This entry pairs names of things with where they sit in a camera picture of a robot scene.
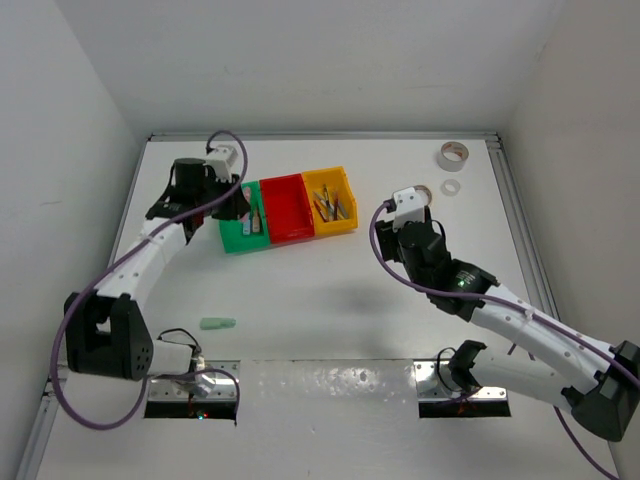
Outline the orange eraser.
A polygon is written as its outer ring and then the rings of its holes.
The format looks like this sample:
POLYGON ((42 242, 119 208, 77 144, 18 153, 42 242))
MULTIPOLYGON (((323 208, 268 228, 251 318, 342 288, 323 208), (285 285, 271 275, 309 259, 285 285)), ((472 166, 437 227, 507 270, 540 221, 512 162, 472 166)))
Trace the orange eraser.
POLYGON ((258 209, 252 212, 251 228, 254 234, 259 234, 262 231, 261 216, 258 209))

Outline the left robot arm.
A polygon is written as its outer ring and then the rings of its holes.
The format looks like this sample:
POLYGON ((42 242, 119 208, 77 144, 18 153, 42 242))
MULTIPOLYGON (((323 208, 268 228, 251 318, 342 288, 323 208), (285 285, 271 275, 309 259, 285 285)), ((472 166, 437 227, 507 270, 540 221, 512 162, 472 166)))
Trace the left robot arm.
POLYGON ((147 211, 122 264, 83 300, 67 299, 66 353, 72 371, 133 381, 192 371, 195 344, 153 339, 142 310, 167 264, 206 218, 238 220, 248 213, 232 171, 236 158, 236 150, 224 145, 204 159, 175 160, 166 188, 147 211))

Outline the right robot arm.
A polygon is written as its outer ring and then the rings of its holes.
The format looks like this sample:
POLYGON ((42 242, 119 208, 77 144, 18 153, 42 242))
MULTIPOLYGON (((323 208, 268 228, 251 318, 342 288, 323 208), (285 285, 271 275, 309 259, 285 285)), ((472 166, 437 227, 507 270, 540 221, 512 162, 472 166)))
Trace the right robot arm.
POLYGON ((466 340, 446 365, 448 380, 470 393, 500 386, 568 412, 591 434, 619 442, 639 407, 639 347, 589 337, 518 298, 478 266, 452 257, 432 222, 400 229, 374 220, 369 240, 383 268, 401 264, 405 286, 440 311, 487 329, 531 354, 516 362, 481 341, 466 340))

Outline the pink eraser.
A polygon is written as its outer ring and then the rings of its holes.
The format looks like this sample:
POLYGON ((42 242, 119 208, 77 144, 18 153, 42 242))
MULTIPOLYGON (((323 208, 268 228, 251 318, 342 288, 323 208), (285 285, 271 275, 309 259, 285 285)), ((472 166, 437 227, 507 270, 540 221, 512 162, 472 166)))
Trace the pink eraser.
POLYGON ((245 214, 241 217, 240 221, 245 224, 247 222, 250 221, 251 218, 251 212, 252 212, 252 205, 251 205, 251 197, 252 197, 252 190, 249 186, 244 186, 242 189, 243 192, 243 196, 244 199, 247 202, 248 205, 248 210, 245 212, 245 214))

